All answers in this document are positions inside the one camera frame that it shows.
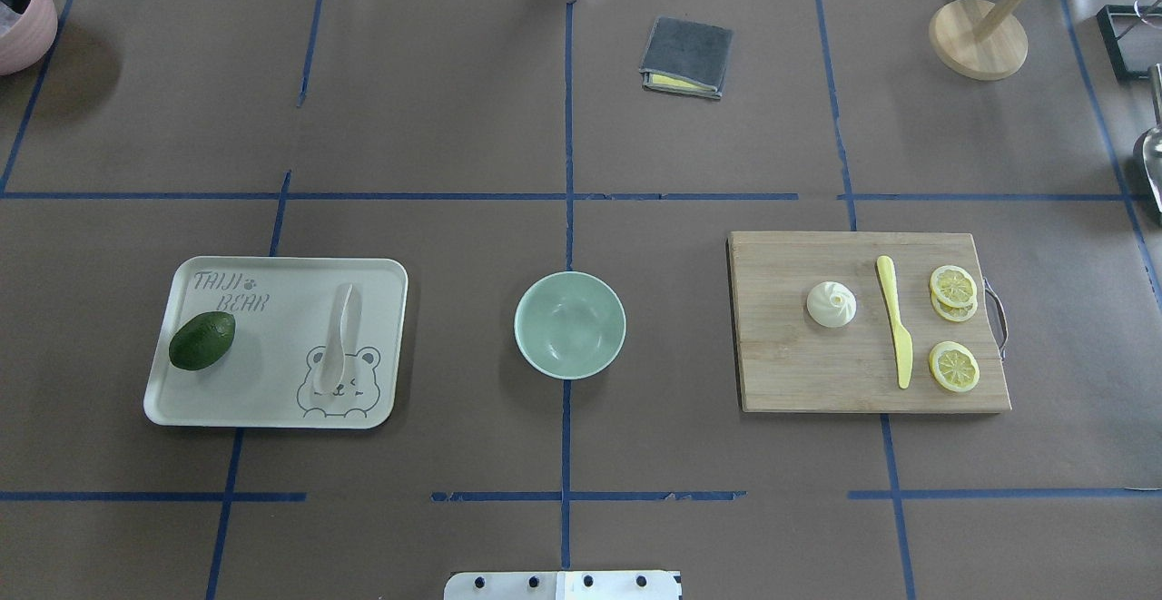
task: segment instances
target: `pink container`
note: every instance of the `pink container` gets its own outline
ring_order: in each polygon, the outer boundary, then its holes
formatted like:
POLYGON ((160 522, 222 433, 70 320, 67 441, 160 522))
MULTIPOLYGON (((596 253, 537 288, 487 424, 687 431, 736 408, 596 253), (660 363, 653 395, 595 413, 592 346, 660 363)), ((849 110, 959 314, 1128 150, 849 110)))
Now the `pink container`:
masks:
MULTIPOLYGON (((0 6, 0 12, 8 8, 0 6)), ((36 64, 57 36, 57 7, 52 0, 33 0, 16 23, 0 24, 0 76, 36 64)))

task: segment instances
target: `cutting board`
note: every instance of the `cutting board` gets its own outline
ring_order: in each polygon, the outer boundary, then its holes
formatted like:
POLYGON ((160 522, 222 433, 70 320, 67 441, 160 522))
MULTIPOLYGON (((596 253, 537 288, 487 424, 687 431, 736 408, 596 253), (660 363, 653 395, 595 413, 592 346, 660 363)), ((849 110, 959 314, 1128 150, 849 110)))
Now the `cutting board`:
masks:
POLYGON ((731 233, 730 276, 744 412, 998 413, 1012 409, 971 235, 938 233, 731 233), (912 334, 912 383, 901 390, 875 260, 896 262, 899 313, 912 334), (963 323, 932 307, 928 278, 945 264, 976 279, 976 315, 963 323), (856 313, 824 328, 806 312, 817 284, 842 283, 856 313), (938 385, 928 351, 968 348, 981 381, 967 393, 938 385))

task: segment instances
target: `bear drawing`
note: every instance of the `bear drawing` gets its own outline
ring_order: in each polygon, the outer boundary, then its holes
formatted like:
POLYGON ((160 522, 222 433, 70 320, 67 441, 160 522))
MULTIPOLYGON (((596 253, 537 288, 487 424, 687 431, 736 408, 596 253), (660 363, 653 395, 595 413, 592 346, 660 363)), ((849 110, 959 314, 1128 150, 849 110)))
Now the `bear drawing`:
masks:
POLYGON ((379 402, 379 383, 375 380, 375 367, 379 365, 379 351, 372 347, 359 349, 356 353, 346 353, 350 358, 347 371, 350 379, 328 385, 327 393, 315 391, 316 367, 323 362, 325 345, 310 349, 307 353, 307 376, 299 385, 299 407, 303 416, 317 412, 322 416, 367 416, 379 402))

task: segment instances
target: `metal clamp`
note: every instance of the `metal clamp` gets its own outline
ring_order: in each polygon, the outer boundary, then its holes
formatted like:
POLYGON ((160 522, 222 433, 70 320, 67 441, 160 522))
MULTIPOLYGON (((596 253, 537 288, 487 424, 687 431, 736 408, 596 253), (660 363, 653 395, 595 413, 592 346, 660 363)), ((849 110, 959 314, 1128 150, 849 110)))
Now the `metal clamp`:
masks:
POLYGON ((989 284, 988 278, 984 279, 984 293, 992 299, 992 302, 997 305, 997 322, 1000 323, 1000 343, 997 344, 997 352, 1000 353, 1000 360, 1005 360, 1005 344, 1009 343, 1009 321, 1005 319, 1005 306, 1000 302, 1000 297, 997 292, 992 290, 992 285, 989 284))

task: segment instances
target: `knife handle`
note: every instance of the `knife handle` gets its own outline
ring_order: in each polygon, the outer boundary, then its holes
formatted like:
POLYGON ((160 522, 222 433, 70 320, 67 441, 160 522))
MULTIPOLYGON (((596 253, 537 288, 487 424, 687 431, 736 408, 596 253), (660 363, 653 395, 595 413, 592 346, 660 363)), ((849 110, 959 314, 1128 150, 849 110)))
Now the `knife handle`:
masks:
POLYGON ((875 259, 875 270, 880 274, 880 286, 883 287, 883 298, 888 305, 888 319, 892 323, 899 323, 899 295, 896 291, 896 262, 887 255, 881 255, 875 259))

